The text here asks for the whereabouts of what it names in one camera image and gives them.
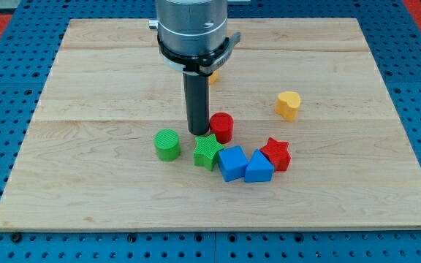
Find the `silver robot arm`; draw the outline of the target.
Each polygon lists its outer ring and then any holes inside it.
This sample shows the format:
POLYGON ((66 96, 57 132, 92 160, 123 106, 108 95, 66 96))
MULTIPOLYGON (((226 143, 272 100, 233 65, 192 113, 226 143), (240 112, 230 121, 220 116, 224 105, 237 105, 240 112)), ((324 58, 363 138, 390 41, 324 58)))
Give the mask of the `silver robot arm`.
POLYGON ((157 31, 162 59, 172 69, 209 76, 232 52, 227 36, 227 0, 156 0, 157 31))

